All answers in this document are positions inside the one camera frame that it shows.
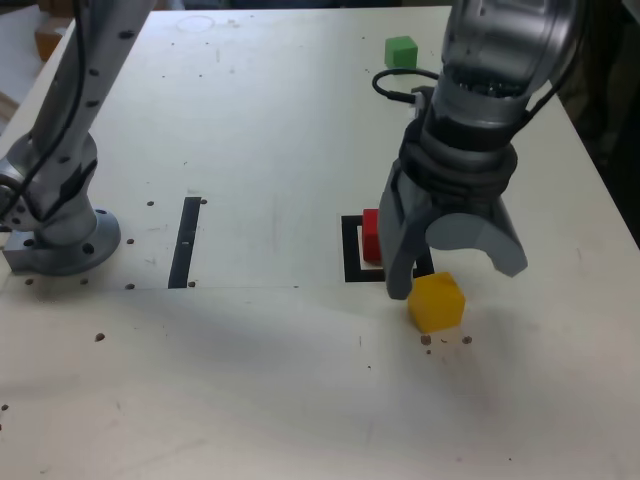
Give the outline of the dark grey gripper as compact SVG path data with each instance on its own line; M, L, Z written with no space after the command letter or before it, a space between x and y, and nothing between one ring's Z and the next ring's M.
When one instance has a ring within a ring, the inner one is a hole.
M428 252L427 244L443 251L482 251L509 277L525 270L525 251L499 198L505 190L504 177L485 174L390 173L378 216L389 297L408 297L414 263Z

